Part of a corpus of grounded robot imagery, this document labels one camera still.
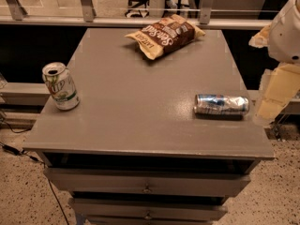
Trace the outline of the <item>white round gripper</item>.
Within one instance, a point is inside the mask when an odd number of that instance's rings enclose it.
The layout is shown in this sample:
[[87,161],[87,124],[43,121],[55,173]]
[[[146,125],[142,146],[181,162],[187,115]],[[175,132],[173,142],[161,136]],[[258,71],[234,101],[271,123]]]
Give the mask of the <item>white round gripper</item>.
[[287,107],[300,90],[299,0],[289,0],[272,21],[254,35],[248,45],[268,48],[269,56],[280,63],[262,75],[253,122],[267,126]]

